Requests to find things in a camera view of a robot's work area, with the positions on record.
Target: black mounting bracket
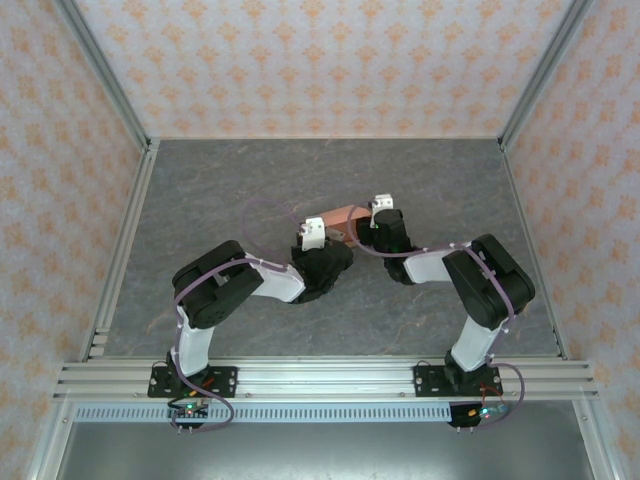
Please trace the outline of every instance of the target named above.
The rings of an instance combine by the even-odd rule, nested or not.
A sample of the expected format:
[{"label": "black mounting bracket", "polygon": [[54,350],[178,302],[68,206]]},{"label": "black mounting bracket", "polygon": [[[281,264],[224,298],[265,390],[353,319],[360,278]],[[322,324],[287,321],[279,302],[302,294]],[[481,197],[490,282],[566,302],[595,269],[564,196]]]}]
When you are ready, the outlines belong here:
[{"label": "black mounting bracket", "polygon": [[[450,367],[447,365],[416,365],[413,367],[413,386],[416,397],[481,397],[482,386],[493,387],[500,394],[502,382],[497,367],[483,367],[473,378],[458,384],[451,382]],[[487,397],[497,396],[487,389]]]},{"label": "black mounting bracket", "polygon": [[[173,365],[158,365],[151,369],[151,378],[149,379],[149,388],[147,390],[149,398],[205,397],[205,395],[197,392],[191,395],[191,388],[182,383],[172,367]],[[216,395],[224,398],[234,398],[238,385],[238,368],[210,365],[205,370],[190,377],[189,380]]]}]

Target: gray marble surface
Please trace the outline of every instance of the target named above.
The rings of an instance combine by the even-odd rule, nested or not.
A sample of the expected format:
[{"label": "gray marble surface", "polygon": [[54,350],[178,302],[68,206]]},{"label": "gray marble surface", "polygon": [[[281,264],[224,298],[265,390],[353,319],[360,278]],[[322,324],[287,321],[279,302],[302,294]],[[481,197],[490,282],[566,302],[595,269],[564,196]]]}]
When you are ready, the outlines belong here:
[{"label": "gray marble surface", "polygon": [[[225,240],[247,248],[240,215],[248,200],[268,197],[304,218],[377,193],[393,195],[414,244],[493,233],[534,277],[495,141],[162,141],[105,354],[167,352],[172,276]],[[295,229],[277,208],[256,206],[249,219],[258,244],[289,258]],[[314,302],[251,297],[216,329],[211,354],[441,355],[465,318],[450,283],[394,283],[381,259],[355,251],[354,265]],[[558,353],[540,292],[497,351]]]}]

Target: orange patterned wall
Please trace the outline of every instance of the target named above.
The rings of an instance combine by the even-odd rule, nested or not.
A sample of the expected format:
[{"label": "orange patterned wall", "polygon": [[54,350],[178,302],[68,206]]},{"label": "orange patterned wall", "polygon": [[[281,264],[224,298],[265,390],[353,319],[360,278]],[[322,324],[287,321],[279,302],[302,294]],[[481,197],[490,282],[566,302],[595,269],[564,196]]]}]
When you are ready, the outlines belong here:
[{"label": "orange patterned wall", "polygon": [[92,320],[139,156],[51,0],[0,4],[0,478]]},{"label": "orange patterned wall", "polygon": [[637,0],[596,0],[509,152],[571,353],[596,362],[618,446],[635,472],[640,472],[638,7]]},{"label": "orange patterned wall", "polygon": [[162,137],[497,137],[570,3],[79,1]]}]

